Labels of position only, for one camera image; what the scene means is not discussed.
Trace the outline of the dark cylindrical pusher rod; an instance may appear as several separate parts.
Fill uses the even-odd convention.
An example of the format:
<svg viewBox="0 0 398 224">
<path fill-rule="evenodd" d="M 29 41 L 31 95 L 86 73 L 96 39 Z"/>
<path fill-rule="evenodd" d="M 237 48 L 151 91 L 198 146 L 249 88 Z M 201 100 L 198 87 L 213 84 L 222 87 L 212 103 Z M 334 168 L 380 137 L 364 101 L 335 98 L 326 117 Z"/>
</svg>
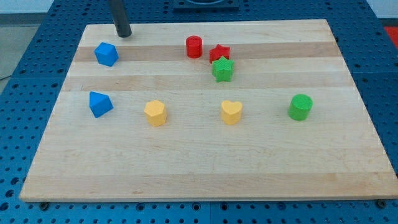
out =
<svg viewBox="0 0 398 224">
<path fill-rule="evenodd" d="M 117 35 L 122 38 L 130 37 L 132 30 L 123 0 L 108 0 L 109 10 L 113 18 Z"/>
</svg>

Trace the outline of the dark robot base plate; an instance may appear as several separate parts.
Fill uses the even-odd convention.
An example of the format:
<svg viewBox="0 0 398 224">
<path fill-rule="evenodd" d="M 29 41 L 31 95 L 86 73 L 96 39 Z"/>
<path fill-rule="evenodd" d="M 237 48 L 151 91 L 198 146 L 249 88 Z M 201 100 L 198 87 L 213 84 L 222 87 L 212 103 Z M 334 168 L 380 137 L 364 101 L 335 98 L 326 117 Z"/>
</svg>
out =
<svg viewBox="0 0 398 224">
<path fill-rule="evenodd" d="M 172 0 L 174 10 L 238 9 L 238 0 Z"/>
</svg>

